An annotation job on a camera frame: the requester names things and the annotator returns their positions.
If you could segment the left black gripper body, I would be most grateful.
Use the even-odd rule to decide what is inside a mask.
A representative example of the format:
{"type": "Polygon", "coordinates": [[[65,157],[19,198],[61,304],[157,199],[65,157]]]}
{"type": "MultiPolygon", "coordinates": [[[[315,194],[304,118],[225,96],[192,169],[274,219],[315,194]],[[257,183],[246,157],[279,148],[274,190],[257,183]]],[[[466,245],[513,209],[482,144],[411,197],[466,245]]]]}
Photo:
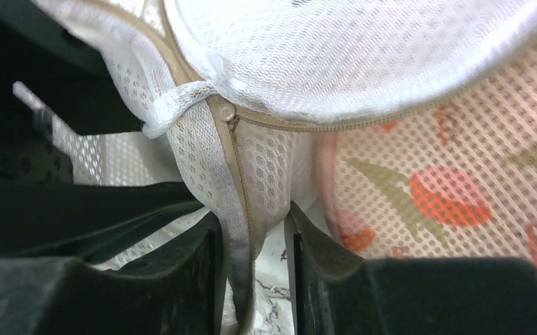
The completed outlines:
{"type": "Polygon", "coordinates": [[[0,1],[0,257],[106,261],[201,205],[178,181],[109,180],[137,120],[98,52],[29,1],[0,1]]]}

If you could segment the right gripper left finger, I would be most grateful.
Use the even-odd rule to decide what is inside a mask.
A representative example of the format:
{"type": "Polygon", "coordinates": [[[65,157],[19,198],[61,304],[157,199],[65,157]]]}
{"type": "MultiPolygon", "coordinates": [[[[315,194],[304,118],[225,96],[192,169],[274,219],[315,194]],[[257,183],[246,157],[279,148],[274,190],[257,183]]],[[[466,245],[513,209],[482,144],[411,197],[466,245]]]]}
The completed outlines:
{"type": "Polygon", "coordinates": [[[0,334],[218,334],[214,214],[117,271],[77,258],[0,258],[0,334]]]}

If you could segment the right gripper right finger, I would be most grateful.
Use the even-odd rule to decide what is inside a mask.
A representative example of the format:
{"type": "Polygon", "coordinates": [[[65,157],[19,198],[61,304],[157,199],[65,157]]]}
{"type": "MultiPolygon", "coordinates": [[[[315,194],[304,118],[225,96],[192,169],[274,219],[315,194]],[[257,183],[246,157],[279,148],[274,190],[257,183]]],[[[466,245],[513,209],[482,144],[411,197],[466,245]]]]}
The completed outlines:
{"type": "Polygon", "coordinates": [[[296,334],[537,334],[537,268],[520,258],[366,260],[289,210],[296,334]]]}

